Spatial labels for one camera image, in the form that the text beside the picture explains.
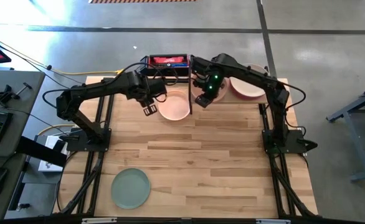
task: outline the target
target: desk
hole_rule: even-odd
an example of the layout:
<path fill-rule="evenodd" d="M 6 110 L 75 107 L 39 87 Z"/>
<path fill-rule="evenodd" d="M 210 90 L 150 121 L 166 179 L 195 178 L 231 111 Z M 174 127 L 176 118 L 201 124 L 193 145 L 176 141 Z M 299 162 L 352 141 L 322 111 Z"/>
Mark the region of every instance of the desk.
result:
<path fill-rule="evenodd" d="M 18 91 L 23 87 L 23 82 L 28 83 L 31 87 L 33 87 L 33 89 L 29 91 L 26 90 L 21 94 L 20 100 L 11 100 L 8 105 L 11 108 L 30 113 L 43 80 L 44 74 L 41 72 L 0 71 L 0 91 L 5 88 L 6 84 L 10 85 L 14 91 Z M 12 120 L 8 126 L 8 130 L 1 140 L 0 150 L 2 150 L 2 147 L 8 147 L 9 152 L 12 152 L 15 151 L 18 145 L 19 138 L 26 125 L 28 115 L 17 111 L 10 112 L 14 115 L 12 116 Z M 0 156 L 0 166 L 6 160 L 6 157 L 7 155 Z M 9 201 L 14 193 L 22 168 L 24 167 L 25 160 L 25 155 L 18 154 L 12 157 L 12 159 L 10 159 L 6 164 L 9 172 L 4 188 L 0 194 L 0 219 L 4 218 Z"/>
<path fill-rule="evenodd" d="M 88 77 L 87 84 L 102 78 Z M 187 84 L 168 86 L 168 90 L 173 88 L 187 91 Z M 235 98 L 229 94 L 226 98 Z M 111 146 L 105 154 L 95 216 L 276 218 L 258 110 L 258 103 L 266 102 L 265 98 L 251 103 L 224 100 L 206 109 L 194 104 L 193 115 L 182 121 L 168 121 L 160 113 L 146 117 L 136 101 L 116 95 L 110 124 Z M 80 110 L 94 120 L 97 105 L 98 99 L 88 100 Z M 296 125 L 294 110 L 289 110 L 288 120 Z M 304 160 L 298 155 L 286 157 L 293 189 L 317 213 Z M 67 164 L 60 185 L 61 207 L 80 187 L 86 159 L 87 153 L 80 152 Z M 151 182 L 148 200 L 132 210 L 118 208 L 110 197 L 112 180 L 128 167 L 143 170 Z"/>

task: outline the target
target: yellow striped marking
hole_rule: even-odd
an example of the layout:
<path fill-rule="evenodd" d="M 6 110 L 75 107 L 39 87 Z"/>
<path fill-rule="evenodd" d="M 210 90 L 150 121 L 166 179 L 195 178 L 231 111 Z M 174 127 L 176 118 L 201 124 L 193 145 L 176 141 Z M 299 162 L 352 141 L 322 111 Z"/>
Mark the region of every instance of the yellow striped marking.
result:
<path fill-rule="evenodd" d="M 156 3 L 156 2 L 194 2 L 196 0 L 90 0 L 90 3 Z"/>

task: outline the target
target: teal plate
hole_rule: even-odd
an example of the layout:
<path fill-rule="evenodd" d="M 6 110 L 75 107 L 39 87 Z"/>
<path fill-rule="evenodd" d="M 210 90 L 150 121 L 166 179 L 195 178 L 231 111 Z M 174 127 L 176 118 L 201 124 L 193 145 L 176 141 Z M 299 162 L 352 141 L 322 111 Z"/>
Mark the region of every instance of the teal plate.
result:
<path fill-rule="evenodd" d="M 116 175 L 111 185 L 113 202 L 120 208 L 133 209 L 144 204 L 151 192 L 151 183 L 146 174 L 128 168 Z"/>

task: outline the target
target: yellow cable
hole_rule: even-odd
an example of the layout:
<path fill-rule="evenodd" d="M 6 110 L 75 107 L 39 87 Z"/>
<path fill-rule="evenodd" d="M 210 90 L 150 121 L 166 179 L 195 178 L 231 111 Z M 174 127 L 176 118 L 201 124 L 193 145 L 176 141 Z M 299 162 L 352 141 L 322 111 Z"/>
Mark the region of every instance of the yellow cable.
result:
<path fill-rule="evenodd" d="M 34 60 L 33 58 L 21 53 L 20 51 L 16 50 L 15 48 L 11 47 L 10 45 L 7 45 L 5 44 L 4 42 L 0 41 L 1 44 L 3 44 L 4 46 L 8 47 L 9 49 L 15 51 L 16 53 L 20 54 L 21 56 L 25 57 L 25 58 L 28 58 L 30 61 L 38 64 L 38 65 L 41 65 L 45 68 L 48 67 L 48 65 L 44 65 L 43 63 L 41 62 L 38 62 L 36 60 Z M 61 73 L 63 75 L 90 75 L 90 74 L 119 74 L 122 70 L 117 70 L 117 71 L 102 71 L 102 72 L 63 72 L 61 70 L 57 70 L 57 69 L 54 69 L 52 68 L 51 70 L 57 72 L 57 73 Z"/>
<path fill-rule="evenodd" d="M 75 126 L 75 124 L 56 124 L 53 126 L 49 126 L 48 128 L 44 128 L 41 132 L 39 132 L 37 135 L 42 135 L 44 132 L 52 129 L 52 128 L 58 128 L 58 127 L 73 127 Z"/>
<path fill-rule="evenodd" d="M 63 72 L 58 69 L 52 69 L 55 72 L 61 73 L 63 75 L 90 75 L 90 74 L 119 74 L 122 70 L 117 71 L 103 71 L 103 72 Z"/>

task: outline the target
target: gray desk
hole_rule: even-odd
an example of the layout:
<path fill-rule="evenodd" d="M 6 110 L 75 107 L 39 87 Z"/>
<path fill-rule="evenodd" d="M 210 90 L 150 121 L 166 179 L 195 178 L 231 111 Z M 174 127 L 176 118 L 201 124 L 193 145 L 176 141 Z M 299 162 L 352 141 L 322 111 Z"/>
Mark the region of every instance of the gray desk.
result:
<path fill-rule="evenodd" d="M 10 85 L 13 90 L 18 91 L 23 87 L 23 82 L 28 83 L 33 87 L 33 90 L 22 93 L 20 100 L 11 100 L 8 103 L 8 106 L 30 113 L 43 80 L 44 74 L 41 72 L 0 71 L 0 91 L 5 88 L 6 84 Z M 13 113 L 14 116 L 12 117 L 8 130 L 0 143 L 0 151 L 15 151 L 28 119 L 28 115 L 24 113 L 17 111 L 10 112 Z M 6 160 L 6 156 L 7 154 L 1 155 L 0 153 L 0 166 Z M 14 193 L 14 188 L 19 180 L 25 160 L 25 155 L 18 154 L 6 164 L 6 167 L 9 169 L 9 173 L 0 195 L 0 219 L 4 218 L 7 211 L 9 201 Z"/>

